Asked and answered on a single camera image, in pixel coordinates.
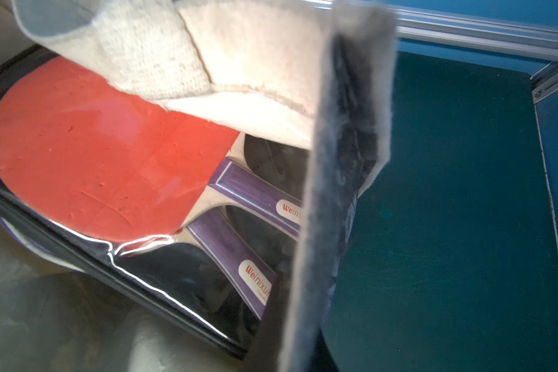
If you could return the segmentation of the clear-packaged red paddle set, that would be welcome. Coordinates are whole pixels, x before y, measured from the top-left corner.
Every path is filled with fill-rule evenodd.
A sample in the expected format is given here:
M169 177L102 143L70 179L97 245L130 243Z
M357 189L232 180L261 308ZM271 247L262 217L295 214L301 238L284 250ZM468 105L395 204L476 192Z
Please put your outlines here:
M227 329L119 265L174 260L190 244L260 319L274 271L231 226L227 206L299 236L301 202L249 169L243 133L117 91L40 46L0 66L0 215L243 358Z

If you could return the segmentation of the cream canvas tote bag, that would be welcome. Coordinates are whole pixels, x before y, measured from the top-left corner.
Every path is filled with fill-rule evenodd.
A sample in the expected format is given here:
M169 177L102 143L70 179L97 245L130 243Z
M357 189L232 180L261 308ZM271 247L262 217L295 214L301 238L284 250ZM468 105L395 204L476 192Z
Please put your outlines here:
M174 260L119 265L227 329L246 348L243 371L335 371L322 324L357 201L391 156L393 12L351 1L12 1L10 10L34 46L117 91L243 133L249 169L302 204L297 239L225 208L274 271L260 319L190 244ZM99 278L0 223L41 257Z

